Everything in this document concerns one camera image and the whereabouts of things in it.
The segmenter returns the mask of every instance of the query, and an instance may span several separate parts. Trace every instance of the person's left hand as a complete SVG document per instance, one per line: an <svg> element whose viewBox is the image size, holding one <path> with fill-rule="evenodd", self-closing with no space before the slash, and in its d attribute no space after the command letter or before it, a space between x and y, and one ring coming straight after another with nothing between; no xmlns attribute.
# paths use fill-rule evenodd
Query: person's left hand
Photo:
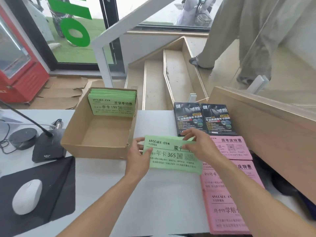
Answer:
<svg viewBox="0 0 316 237"><path fill-rule="evenodd" d="M132 146L127 153L125 176L140 181L149 170L150 154L153 148L149 148L144 155L139 150L143 150L144 146L138 142L144 141L144 137L133 139Z"/></svg>

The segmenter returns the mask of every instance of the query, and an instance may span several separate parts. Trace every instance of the red refrigerator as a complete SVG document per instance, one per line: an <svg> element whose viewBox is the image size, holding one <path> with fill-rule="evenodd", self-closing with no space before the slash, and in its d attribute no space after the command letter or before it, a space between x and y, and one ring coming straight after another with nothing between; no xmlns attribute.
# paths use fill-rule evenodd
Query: red refrigerator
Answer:
<svg viewBox="0 0 316 237"><path fill-rule="evenodd" d="M0 99L30 102L48 79L49 74L0 7Z"/></svg>

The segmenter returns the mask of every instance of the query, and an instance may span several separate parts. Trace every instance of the hand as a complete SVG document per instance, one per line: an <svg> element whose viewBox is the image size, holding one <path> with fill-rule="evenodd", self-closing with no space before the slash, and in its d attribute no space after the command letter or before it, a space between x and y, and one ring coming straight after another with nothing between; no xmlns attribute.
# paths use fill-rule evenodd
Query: hand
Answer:
<svg viewBox="0 0 316 237"><path fill-rule="evenodd" d="M151 147L144 155L139 152L139 150L144 149L144 146L138 144L138 142L144 140L144 137L133 139L132 146L127 153L125 176L137 181L140 181L148 172L150 154L153 151L153 148Z"/></svg>
<svg viewBox="0 0 316 237"><path fill-rule="evenodd" d="M185 135L183 138L184 141L194 136L193 141L195 143L185 144L182 148L191 151L199 160L211 165L214 161L223 157L214 141L205 132L190 128L183 131L181 135Z"/></svg>

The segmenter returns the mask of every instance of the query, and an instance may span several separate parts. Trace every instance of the microphone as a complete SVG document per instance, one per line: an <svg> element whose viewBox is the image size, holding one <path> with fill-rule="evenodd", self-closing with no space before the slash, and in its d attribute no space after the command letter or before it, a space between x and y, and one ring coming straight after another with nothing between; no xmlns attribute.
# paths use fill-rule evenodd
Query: microphone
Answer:
<svg viewBox="0 0 316 237"><path fill-rule="evenodd" d="M0 100L0 103L8 107L10 110L14 111L15 113L21 115L25 119L32 122L37 127L41 128L43 133L39 135L39 137L36 140L36 143L34 145L33 154L32 154L32 161L35 163L48 161L48 160L54 160L54 159L60 159L65 157L66 155L66 149L61 146L60 141L61 138L64 135L65 129L61 129L62 127L62 120L58 119L55 122L55 129L52 130L46 130L41 125L39 125L34 120L30 119L26 115L22 114L21 112L17 111L7 103L4 103L2 100Z"/></svg>
<svg viewBox="0 0 316 237"><path fill-rule="evenodd" d="M26 115L22 114L21 112L19 112L18 110L12 108L10 105L8 105L7 103L3 102L2 100L0 100L0 102L5 105L6 107L8 107L10 110L14 111L15 113L19 114L20 116L24 117L25 119L27 119L28 121L32 122L34 125L36 125L37 127L41 128L41 130L45 133L45 135L47 135L48 137L52 137L53 134L50 133L48 130L46 130L45 128L43 128L41 125L39 125L38 123L36 123L35 121L33 121L32 119L30 119L29 117L27 117Z"/></svg>

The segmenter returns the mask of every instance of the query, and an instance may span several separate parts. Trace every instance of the forearm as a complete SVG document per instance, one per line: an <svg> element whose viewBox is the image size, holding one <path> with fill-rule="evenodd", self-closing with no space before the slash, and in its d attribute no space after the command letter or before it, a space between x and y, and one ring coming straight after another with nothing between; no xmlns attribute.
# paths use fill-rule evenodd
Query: forearm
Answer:
<svg viewBox="0 0 316 237"><path fill-rule="evenodd" d="M108 237L138 182L124 176L57 237Z"/></svg>
<svg viewBox="0 0 316 237"><path fill-rule="evenodd" d="M316 236L314 227L274 199L226 157L219 154L209 164L219 174L254 237Z"/></svg>

